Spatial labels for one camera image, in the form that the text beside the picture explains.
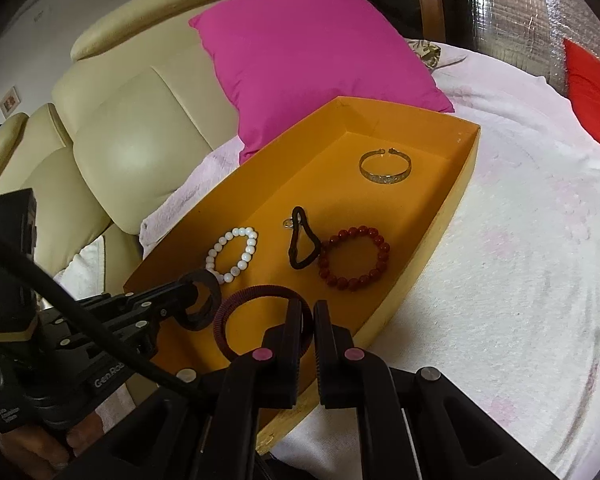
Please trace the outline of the left hand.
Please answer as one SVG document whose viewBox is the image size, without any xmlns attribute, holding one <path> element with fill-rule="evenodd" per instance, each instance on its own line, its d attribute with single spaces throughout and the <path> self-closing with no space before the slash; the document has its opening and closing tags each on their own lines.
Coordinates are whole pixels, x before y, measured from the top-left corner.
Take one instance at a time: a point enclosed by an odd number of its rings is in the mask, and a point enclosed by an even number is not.
<svg viewBox="0 0 600 480">
<path fill-rule="evenodd" d="M 20 427 L 2 434 L 2 455 L 32 479 L 53 479 L 68 463 L 105 434 L 99 414 L 86 416 L 62 444 L 38 427 Z"/>
</svg>

